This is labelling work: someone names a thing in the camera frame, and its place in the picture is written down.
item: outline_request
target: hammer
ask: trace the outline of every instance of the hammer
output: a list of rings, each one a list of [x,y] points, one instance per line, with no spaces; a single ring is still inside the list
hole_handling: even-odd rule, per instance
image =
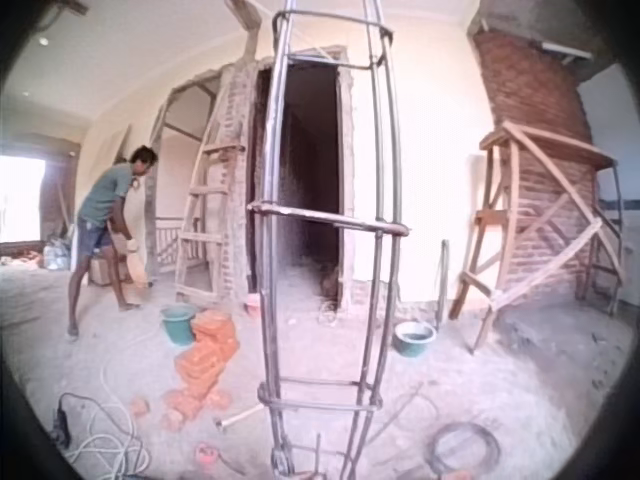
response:
[[[218,428],[218,430],[220,432],[224,433],[227,430],[227,427],[230,427],[234,423],[239,422],[240,420],[243,420],[243,419],[253,415],[256,412],[259,412],[263,408],[264,408],[264,405],[259,403],[259,404],[255,405],[255,406],[245,410],[244,412],[240,412],[237,415],[233,415],[232,417],[225,418],[224,420],[221,419],[221,418],[216,418],[215,419],[216,427]]]

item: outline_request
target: window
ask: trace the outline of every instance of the window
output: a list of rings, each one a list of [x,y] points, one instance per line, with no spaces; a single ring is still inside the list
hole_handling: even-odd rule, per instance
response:
[[[45,162],[0,155],[0,243],[40,240]]]

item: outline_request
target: green bucket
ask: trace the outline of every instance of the green bucket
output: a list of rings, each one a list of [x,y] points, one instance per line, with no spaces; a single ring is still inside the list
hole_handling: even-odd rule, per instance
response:
[[[191,320],[197,311],[196,307],[187,304],[171,305],[160,311],[164,329],[173,343],[184,346],[194,342]]]
[[[403,357],[417,357],[436,338],[436,331],[422,322],[402,322],[393,331],[393,347]]]

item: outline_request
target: sandy floor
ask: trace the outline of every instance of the sandy floor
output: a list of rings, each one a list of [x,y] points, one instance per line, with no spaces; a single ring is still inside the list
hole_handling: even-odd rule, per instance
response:
[[[117,311],[109,288],[85,288],[79,305],[81,337],[74,344],[64,336],[68,277],[68,273],[0,268],[3,352],[46,429],[64,391],[113,401],[101,382],[103,371],[120,401],[126,404],[144,395],[151,404],[151,413],[137,422],[152,459],[147,475],[168,480],[271,478],[266,412],[225,434],[216,431],[213,411],[203,411],[180,433],[161,428],[161,396],[181,385],[173,369],[173,358],[181,349],[169,342],[160,327],[159,311],[173,300],[170,276],[146,292],[129,288],[130,300],[144,307],[128,313]],[[356,379],[363,325],[348,320],[319,322],[322,299],[314,294],[312,278],[302,271],[292,272],[280,285],[283,375]],[[241,312],[234,313],[234,321],[241,349],[221,377],[221,387],[234,398],[228,414],[257,402],[256,388],[264,376],[260,325]],[[478,326],[477,321],[445,324],[427,354],[416,359],[390,353],[382,391],[384,407],[375,416],[372,432],[379,430],[408,393],[422,388],[366,448],[359,478],[435,477],[429,445],[435,433],[451,422],[474,422],[496,438],[497,465],[482,478],[550,478],[593,421],[635,341],[624,321],[574,304],[509,312],[498,323],[490,343],[472,356],[467,347]],[[331,389],[285,389],[285,396],[353,401],[353,392]],[[93,408],[82,408],[73,401],[65,406],[77,446],[86,438]],[[313,445],[316,433],[321,433],[327,449],[344,448],[349,423],[342,414],[298,411],[286,415],[288,433],[295,443]],[[96,423],[96,431],[106,428]],[[222,462],[212,475],[204,475],[194,461],[194,449],[200,442],[218,448],[227,463],[244,476]],[[450,465],[468,467],[483,455],[473,438],[454,443],[438,450]],[[301,454],[296,461],[304,469],[312,456]],[[93,454],[81,456],[75,466],[87,478],[106,473]],[[338,463],[331,457],[324,456],[321,467],[329,478],[336,478]]]

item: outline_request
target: wooden railing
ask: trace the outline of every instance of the wooden railing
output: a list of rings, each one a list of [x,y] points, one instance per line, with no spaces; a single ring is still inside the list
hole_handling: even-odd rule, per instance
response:
[[[198,232],[200,219],[193,219],[193,231]],[[156,217],[156,251],[161,272],[175,269],[178,260],[178,234],[182,230],[181,217]],[[199,242],[189,242],[187,259],[189,263],[204,260],[203,246]]]

